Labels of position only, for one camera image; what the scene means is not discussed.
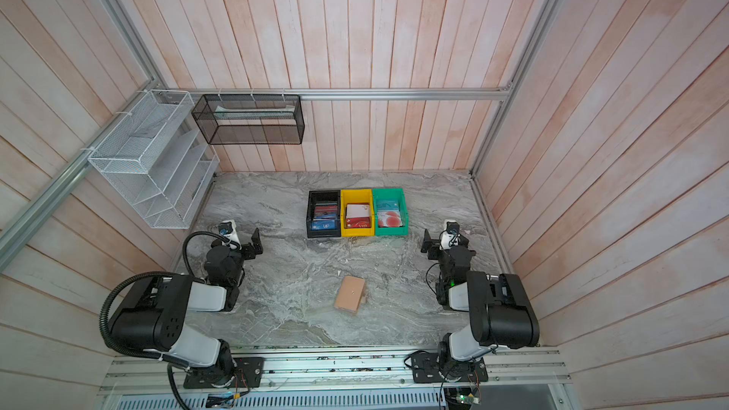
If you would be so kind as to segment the tan leather card holder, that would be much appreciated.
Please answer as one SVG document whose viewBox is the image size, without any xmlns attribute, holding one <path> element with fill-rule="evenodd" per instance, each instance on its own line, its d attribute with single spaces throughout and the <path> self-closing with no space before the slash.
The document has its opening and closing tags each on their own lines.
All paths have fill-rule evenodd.
<svg viewBox="0 0 729 410">
<path fill-rule="evenodd" d="M 339 311 L 355 314 L 366 292 L 366 281 L 354 276 L 345 276 L 336 296 L 334 307 Z"/>
</svg>

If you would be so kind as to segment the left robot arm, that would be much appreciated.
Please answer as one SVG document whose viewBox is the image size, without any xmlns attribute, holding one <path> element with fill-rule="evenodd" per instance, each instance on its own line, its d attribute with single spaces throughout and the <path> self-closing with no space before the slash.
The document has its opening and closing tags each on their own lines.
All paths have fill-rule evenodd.
<svg viewBox="0 0 729 410">
<path fill-rule="evenodd" d="M 230 345 L 185 319 L 190 312 L 231 311 L 245 278 L 244 263 L 260 254 L 260 231 L 242 242 L 233 221 L 221 223 L 217 233 L 190 233 L 181 250 L 185 273 L 140 273 L 110 292 L 99 316 L 104 343 L 123 356 L 166 362 L 216 386 L 228 383 L 237 371 Z"/>
</svg>

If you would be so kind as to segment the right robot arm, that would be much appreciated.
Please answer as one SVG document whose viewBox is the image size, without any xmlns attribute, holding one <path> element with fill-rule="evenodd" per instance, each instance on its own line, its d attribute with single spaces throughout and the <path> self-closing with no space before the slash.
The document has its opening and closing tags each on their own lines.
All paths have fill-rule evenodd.
<svg viewBox="0 0 729 410">
<path fill-rule="evenodd" d="M 476 252 L 470 249 L 459 224 L 447 222 L 437 237 L 424 231 L 421 252 L 439 270 L 437 281 L 426 283 L 438 303 L 469 315 L 464 328 L 440 342 L 440 367 L 473 362 L 498 347 L 537 346 L 540 328 L 520 277 L 472 270 Z"/>
</svg>

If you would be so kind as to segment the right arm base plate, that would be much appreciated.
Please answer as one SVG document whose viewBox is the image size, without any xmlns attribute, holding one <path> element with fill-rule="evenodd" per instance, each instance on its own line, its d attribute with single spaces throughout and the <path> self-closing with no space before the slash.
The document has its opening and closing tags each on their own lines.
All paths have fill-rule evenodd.
<svg viewBox="0 0 729 410">
<path fill-rule="evenodd" d="M 459 362 L 425 350 L 407 355 L 404 366 L 412 372 L 415 383 L 480 383 L 489 380 L 482 360 Z"/>
</svg>

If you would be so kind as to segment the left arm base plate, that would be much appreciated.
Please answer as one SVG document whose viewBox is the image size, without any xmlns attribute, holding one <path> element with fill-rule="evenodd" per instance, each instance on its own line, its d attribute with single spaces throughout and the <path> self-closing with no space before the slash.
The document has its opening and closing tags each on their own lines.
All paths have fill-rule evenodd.
<svg viewBox="0 0 729 410">
<path fill-rule="evenodd" d="M 263 357 L 233 356 L 207 368 L 193 368 L 183 382 L 184 389 L 260 387 L 264 372 Z"/>
</svg>

